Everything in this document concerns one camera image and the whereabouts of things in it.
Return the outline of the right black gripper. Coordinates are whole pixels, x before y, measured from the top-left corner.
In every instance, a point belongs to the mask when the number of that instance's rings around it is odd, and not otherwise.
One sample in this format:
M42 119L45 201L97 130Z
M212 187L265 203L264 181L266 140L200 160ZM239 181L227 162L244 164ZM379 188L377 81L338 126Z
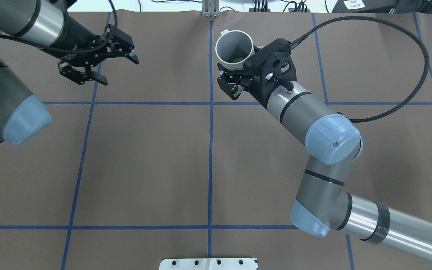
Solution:
M246 91L263 107L268 106L276 82L245 72L242 63L218 63L217 67L220 72L217 83L231 100L236 101Z

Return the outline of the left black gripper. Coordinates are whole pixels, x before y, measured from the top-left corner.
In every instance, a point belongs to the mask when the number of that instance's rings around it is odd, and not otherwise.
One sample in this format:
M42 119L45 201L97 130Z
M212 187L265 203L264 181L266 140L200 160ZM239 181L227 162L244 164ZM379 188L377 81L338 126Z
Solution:
M121 31L114 25L108 24L102 36L91 32L87 27L80 24L70 15L64 15L64 25L60 36L53 43L54 48L63 48L65 50L89 50L100 44L105 44L99 51L91 53L68 54L53 52L53 56L63 60L58 62L60 75L77 84L86 82L97 82L104 86L108 85L107 78L99 72L92 70L91 65L84 64L84 71L75 69L69 63L84 63L94 56L94 53L100 53L100 56L107 58L125 57L132 63L138 65L139 59L134 53L134 44L132 38L125 32Z

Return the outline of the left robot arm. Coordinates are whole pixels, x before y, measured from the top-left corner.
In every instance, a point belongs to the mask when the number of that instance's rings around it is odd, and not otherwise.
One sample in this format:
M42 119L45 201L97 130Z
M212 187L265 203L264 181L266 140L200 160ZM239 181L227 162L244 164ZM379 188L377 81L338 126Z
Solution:
M26 85L30 79L55 90L44 72L58 73L83 85L106 85L95 68L106 59L124 57L138 64L132 38L113 24L95 34L69 14L74 0L0 0L0 144L20 145L48 126L53 117Z

